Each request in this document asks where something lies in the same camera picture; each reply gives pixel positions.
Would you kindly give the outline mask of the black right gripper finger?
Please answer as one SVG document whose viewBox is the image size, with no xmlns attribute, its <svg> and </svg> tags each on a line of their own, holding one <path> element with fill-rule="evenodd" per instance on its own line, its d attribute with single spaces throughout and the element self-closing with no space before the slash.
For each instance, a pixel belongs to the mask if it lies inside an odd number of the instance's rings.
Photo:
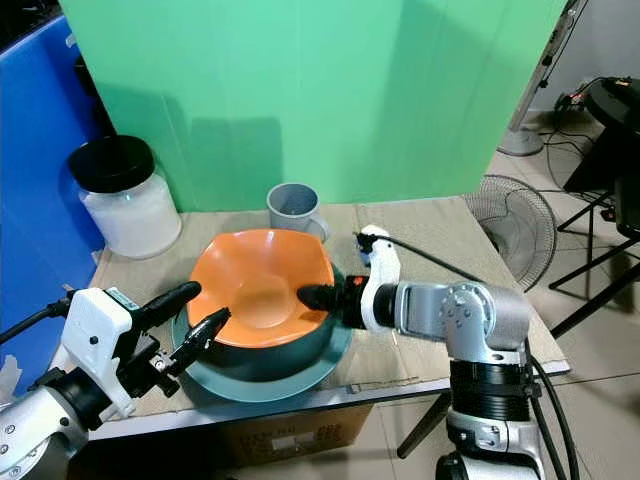
<svg viewBox="0 0 640 480">
<path fill-rule="evenodd" d="M 342 285 L 302 285 L 298 301 L 311 310 L 335 312 L 347 306 L 346 288 Z"/>
</svg>

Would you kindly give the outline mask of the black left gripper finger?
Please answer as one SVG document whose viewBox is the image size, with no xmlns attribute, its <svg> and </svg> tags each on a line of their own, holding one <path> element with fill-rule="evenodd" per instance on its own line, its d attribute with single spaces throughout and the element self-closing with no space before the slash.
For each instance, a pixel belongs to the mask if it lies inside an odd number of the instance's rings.
<svg viewBox="0 0 640 480">
<path fill-rule="evenodd" d="M 170 353 L 170 375 L 182 374 L 189 366 L 195 364 L 198 358 L 210 349 L 220 330 L 229 320 L 229 308 L 219 308 L 218 311 L 204 317 L 200 323 L 191 326 L 182 339 L 175 340 L 175 348 Z"/>
<path fill-rule="evenodd" d="M 175 285 L 169 291 L 159 294 L 154 300 L 138 308 L 138 326 L 150 329 L 173 319 L 200 293 L 201 284 L 197 282 L 183 282 Z"/>
</svg>

